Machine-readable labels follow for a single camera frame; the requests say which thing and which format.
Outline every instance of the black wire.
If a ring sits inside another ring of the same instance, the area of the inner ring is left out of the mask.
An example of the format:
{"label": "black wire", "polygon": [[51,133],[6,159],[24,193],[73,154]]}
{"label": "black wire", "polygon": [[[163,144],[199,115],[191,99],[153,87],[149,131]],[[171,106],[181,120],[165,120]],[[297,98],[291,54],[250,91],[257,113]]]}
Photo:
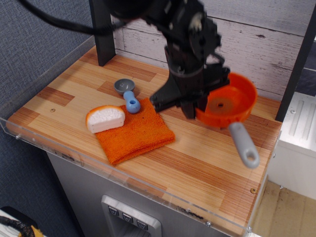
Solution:
{"label": "black wire", "polygon": [[105,36],[105,35],[111,34],[114,30],[126,24],[125,22],[120,21],[113,25],[107,25],[102,28],[94,29],[85,25],[58,19],[56,17],[48,15],[47,13],[33,6],[26,0],[17,0],[17,1],[20,2],[27,10],[29,10],[31,13],[33,13],[35,16],[37,16],[44,22],[61,29],[65,29],[65,30],[80,32],[80,33],[89,34],[89,35]]}
{"label": "black wire", "polygon": [[16,220],[11,220],[4,216],[0,216],[0,224],[10,226],[19,231],[22,237],[35,237],[32,227],[25,225],[24,223]]}

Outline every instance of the toy bread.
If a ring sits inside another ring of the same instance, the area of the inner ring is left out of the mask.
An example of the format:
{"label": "toy bread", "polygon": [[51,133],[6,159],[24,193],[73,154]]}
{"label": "toy bread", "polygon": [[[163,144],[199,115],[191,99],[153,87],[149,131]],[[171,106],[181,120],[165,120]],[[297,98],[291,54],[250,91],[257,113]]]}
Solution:
{"label": "toy bread", "polygon": [[91,110],[85,118],[86,126],[92,133],[122,127],[124,121],[124,111],[120,107],[112,105],[97,107]]}

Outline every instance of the orange cloth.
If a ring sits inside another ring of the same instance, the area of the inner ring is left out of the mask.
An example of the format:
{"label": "orange cloth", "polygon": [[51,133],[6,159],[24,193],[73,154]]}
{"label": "orange cloth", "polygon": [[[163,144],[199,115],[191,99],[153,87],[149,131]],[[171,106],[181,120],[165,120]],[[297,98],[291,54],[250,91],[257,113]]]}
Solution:
{"label": "orange cloth", "polygon": [[174,133],[167,128],[148,98],[139,101],[141,109],[130,114],[126,106],[124,126],[96,133],[112,165],[139,156],[175,141]]}

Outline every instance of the wooden floor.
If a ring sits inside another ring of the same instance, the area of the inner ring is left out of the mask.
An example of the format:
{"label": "wooden floor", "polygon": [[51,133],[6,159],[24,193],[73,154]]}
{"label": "wooden floor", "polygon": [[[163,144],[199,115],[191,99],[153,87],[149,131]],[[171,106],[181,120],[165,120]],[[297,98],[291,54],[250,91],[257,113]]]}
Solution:
{"label": "wooden floor", "polygon": [[261,237],[315,237],[316,200],[268,182],[253,233]]}

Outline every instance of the gray fabric wall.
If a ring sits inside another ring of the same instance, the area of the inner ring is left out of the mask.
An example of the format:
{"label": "gray fabric wall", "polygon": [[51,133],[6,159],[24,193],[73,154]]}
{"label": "gray fabric wall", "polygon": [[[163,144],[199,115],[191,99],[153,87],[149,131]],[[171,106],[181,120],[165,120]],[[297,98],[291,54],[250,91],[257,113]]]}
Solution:
{"label": "gray fabric wall", "polygon": [[[91,24],[88,0],[31,0],[56,17]],[[78,59],[88,35],[57,29],[17,1],[0,1],[0,117],[12,114]],[[12,206],[34,219],[49,237],[76,237],[43,153],[0,130],[0,207]]]}

